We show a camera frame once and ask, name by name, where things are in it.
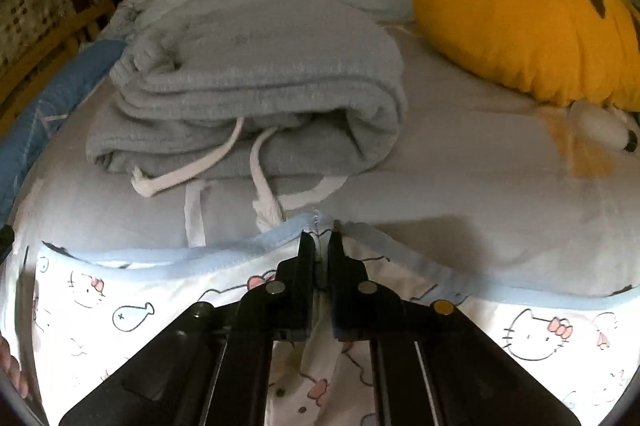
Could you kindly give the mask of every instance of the orange patch on sheet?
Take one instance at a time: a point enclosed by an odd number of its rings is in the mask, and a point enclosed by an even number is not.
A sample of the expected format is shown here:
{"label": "orange patch on sheet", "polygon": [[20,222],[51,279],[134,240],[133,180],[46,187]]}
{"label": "orange patch on sheet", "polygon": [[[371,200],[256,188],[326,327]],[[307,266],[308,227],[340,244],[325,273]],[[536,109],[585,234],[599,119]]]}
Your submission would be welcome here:
{"label": "orange patch on sheet", "polygon": [[614,172],[613,159],[596,143],[574,135],[564,115],[540,108],[536,115],[545,122],[546,131],[556,145],[572,175],[578,179],[610,177]]}

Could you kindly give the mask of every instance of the human hand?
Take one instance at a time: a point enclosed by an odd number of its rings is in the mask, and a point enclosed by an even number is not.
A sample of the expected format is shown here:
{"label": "human hand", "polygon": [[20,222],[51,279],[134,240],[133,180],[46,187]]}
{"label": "human hand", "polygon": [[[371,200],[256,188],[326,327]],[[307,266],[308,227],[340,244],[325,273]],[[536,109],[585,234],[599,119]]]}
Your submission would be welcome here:
{"label": "human hand", "polygon": [[26,398],[27,395],[29,395],[27,378],[24,373],[20,371],[18,360],[11,355],[9,343],[2,337],[2,333],[0,333],[0,367],[2,367],[2,370],[9,376],[9,379],[20,396],[23,399]]}

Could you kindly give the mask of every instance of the blue blanket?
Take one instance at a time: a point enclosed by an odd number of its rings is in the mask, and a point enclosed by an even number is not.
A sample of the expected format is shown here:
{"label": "blue blanket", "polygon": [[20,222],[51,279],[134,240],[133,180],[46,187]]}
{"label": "blue blanket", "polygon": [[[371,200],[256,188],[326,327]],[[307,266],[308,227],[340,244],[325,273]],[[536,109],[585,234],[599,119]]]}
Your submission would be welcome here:
{"label": "blue blanket", "polygon": [[113,66],[126,44],[101,40],[67,63],[0,138],[0,227],[50,138]]}

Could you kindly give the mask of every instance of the gray bed sheet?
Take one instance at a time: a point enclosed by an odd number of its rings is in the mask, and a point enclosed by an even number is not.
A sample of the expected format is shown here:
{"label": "gray bed sheet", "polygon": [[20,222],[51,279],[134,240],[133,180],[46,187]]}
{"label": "gray bed sheet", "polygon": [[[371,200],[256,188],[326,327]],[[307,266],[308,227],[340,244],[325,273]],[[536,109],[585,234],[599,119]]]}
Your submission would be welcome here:
{"label": "gray bed sheet", "polygon": [[[405,63],[401,138],[386,161],[315,207],[510,286],[602,296],[638,284],[640,162],[611,153],[613,176],[577,178],[540,117],[548,108],[457,68],[412,27],[387,30]],[[128,177],[84,156],[90,122],[112,91],[107,81],[97,89],[28,176],[21,197],[42,182],[30,234],[70,250],[185,247],[184,186],[144,199]],[[273,188],[317,181],[275,179]],[[207,243],[257,234],[254,198],[250,179],[205,190]]]}

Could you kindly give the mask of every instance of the hello kitty fabric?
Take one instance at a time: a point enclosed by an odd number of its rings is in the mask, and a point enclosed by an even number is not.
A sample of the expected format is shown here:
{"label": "hello kitty fabric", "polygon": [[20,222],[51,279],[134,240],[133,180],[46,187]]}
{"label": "hello kitty fabric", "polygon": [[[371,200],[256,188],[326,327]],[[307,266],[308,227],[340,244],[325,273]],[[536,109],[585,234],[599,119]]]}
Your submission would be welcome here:
{"label": "hello kitty fabric", "polygon": [[[332,224],[320,214],[296,217],[258,238],[217,249],[83,256],[43,243],[37,251],[31,319],[49,423],[59,424],[192,303],[225,305],[272,279],[278,263],[297,254],[301,231],[314,237],[322,270]],[[372,280],[405,300],[431,303],[446,296],[458,304],[583,426],[600,423],[638,367],[638,299],[613,298],[610,309],[597,311],[495,303],[478,283],[421,263],[415,253],[373,228],[349,224],[342,232],[347,255],[363,261]],[[321,271],[317,278],[311,338],[304,344],[274,345],[266,424],[374,426],[368,343],[335,341]],[[496,300],[504,296],[492,290]],[[523,300],[527,292],[511,294],[512,301],[518,297]]]}

